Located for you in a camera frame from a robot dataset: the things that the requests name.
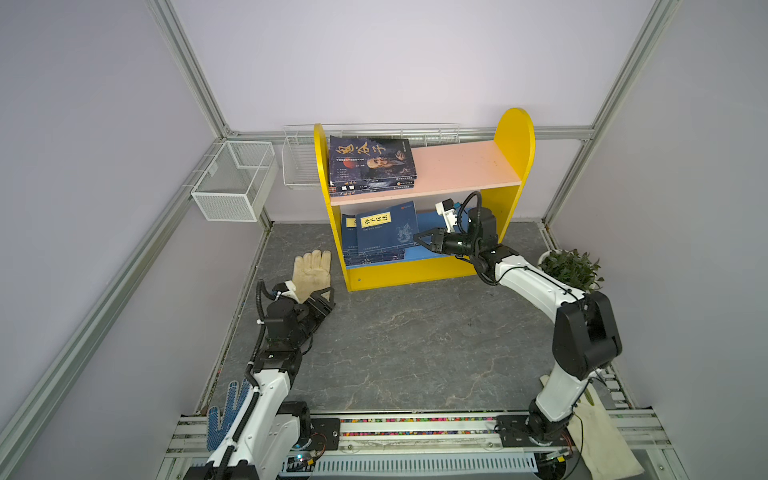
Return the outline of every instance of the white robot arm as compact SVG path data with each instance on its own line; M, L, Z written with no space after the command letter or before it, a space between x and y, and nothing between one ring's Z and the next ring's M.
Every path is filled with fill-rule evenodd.
M477 207L462 214L475 197ZM498 242L496 219L482 206L480 192L472 192L458 215L449 208L453 200L436 204L446 228L433 228L414 235L414 240L432 252L454 255L471 263L480 279L491 286L502 285L520 293L554 323L552 354L556 360L547 385L531 402L527 431L539 445L550 445L568 424L573 405L597 370L621 353L621 338L611 302L599 292L586 293L547 275L513 249Z

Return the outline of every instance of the green plant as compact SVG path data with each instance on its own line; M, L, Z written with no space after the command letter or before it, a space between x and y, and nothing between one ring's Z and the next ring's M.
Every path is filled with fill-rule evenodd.
M552 252L540 265L544 273L560 280L566 285L578 288L585 292L594 292L600 289L598 282L605 279L598 277L600 259L592 263L589 253L579 254L578 250L570 252Z

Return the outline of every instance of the pink shelf board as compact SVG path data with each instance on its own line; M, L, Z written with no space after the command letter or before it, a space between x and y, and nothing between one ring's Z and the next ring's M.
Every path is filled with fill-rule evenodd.
M511 187L522 182L493 140L413 149L413 188L373 194L331 197L331 205L352 205L451 194L484 188Z

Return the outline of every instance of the book title label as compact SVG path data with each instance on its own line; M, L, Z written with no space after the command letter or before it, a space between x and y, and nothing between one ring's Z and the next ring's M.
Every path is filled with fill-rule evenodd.
M363 217L360 219L360 226L362 228L374 227L375 225L381 225L382 223L389 223L392 221L392 215L389 212L383 214L371 215L370 217Z

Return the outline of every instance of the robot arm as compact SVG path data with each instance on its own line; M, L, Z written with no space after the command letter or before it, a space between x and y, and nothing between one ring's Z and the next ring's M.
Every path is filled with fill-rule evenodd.
M313 292L304 303L298 303L284 283L276 285L275 291L275 295L268 292L262 280L257 285L262 332L267 330L268 335L264 351L263 336L259 336L247 364L245 375L250 391L243 406L206 465L190 468L184 480L275 478L293 446L309 446L312 442L306 402L286 402L285 398L301 366L301 346L336 305L333 288ZM273 300L266 315L261 306L262 293ZM323 297L324 293L329 294L329 299Z
M468 229L463 231L461 217L473 197L477 207L467 212ZM451 214L447 208L451 205L450 199L436 205L445 218L445 229L417 233L414 241L433 252L471 263L483 282L520 293L554 322L552 354L556 363L547 385L531 402L525 432L533 442L548 445L568 424L573 405L597 369L621 354L611 302L603 293L586 293L552 278L512 248L501 245L496 219L482 206L480 192L467 197L458 215Z

